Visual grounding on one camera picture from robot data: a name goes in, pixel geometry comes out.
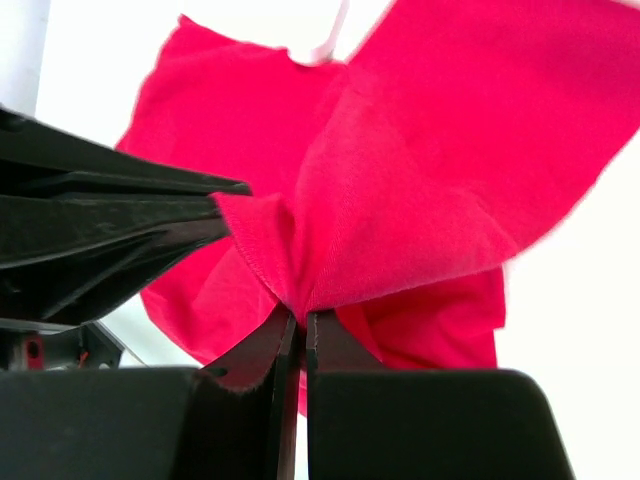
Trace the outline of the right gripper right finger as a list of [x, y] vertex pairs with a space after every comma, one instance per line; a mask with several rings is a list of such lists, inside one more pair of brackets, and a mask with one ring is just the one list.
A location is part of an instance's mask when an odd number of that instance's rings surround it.
[[307, 323], [312, 479], [571, 479], [546, 396], [513, 370], [394, 370], [333, 311]]

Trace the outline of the red t-shirt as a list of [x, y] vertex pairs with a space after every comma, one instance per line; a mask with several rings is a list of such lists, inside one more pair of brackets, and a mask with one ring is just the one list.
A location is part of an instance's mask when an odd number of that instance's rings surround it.
[[638, 126], [639, 13], [615, 1], [398, 1], [317, 67], [181, 17], [118, 147], [252, 195], [215, 195], [230, 238], [146, 312], [201, 363], [284, 305], [391, 367], [493, 368], [503, 264]]

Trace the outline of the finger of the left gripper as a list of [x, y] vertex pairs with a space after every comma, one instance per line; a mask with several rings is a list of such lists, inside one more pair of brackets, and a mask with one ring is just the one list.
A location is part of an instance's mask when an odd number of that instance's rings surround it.
[[1, 109], [1, 193], [28, 198], [67, 194], [248, 195], [238, 180], [148, 162]]
[[97, 320], [227, 234], [208, 196], [4, 196], [1, 318]]

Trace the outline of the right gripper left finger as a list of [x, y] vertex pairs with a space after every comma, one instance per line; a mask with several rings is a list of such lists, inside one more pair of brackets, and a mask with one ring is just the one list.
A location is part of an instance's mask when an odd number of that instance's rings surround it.
[[290, 479], [296, 348], [278, 309], [201, 369], [1, 370], [1, 475]]

